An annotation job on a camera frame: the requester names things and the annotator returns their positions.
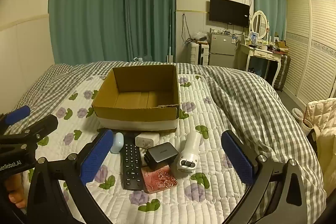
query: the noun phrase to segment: black tv screen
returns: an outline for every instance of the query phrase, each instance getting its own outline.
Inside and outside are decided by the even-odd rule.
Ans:
[[[232,0],[210,0],[209,20],[249,26],[250,6]]]

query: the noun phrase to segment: white charger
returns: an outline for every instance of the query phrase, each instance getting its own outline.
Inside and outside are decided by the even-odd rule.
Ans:
[[[160,134],[144,132],[135,137],[135,145],[141,148],[151,148],[159,143]]]
[[[199,146],[202,135],[199,132],[191,131],[187,136],[185,147],[179,155],[177,169],[184,173],[192,173],[196,169],[199,160]]]

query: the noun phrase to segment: table leg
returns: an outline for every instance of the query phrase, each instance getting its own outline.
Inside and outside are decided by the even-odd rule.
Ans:
[[[268,69],[269,69],[269,60],[267,62],[267,68],[266,68],[265,77],[264,77],[265,80],[266,80],[266,77],[267,77],[267,74],[268,74]]]
[[[273,79],[273,82],[272,82],[272,87],[274,87],[274,82],[275,82],[275,79],[278,77],[280,68],[281,68],[281,61],[278,61],[278,68],[277,68],[277,71],[276,71],[276,73],[274,75],[274,79]]]
[[[250,64],[250,52],[248,53],[248,55],[247,55],[247,61],[246,61],[246,68],[245,68],[245,71],[247,71],[248,70],[248,68],[249,68],[249,64]]]

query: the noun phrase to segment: gray checkered comforter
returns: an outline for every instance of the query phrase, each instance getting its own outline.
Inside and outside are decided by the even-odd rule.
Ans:
[[[51,66],[17,104],[16,107],[28,105],[31,115],[10,128],[11,133],[50,114],[84,79],[92,75],[107,75],[113,67],[134,65],[139,63]],[[307,195],[308,223],[315,222],[326,205],[320,165],[305,135],[274,89],[262,78],[244,71],[183,63],[176,65],[180,74],[199,74],[206,79],[224,126],[233,130],[244,143],[275,161],[286,162],[290,158],[298,161]],[[265,210],[270,191],[265,194],[256,218]]]

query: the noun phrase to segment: wardrobe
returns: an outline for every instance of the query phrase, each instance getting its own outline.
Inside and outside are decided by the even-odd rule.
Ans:
[[[284,91],[301,108],[333,97],[336,86],[336,0],[287,0],[291,56]]]

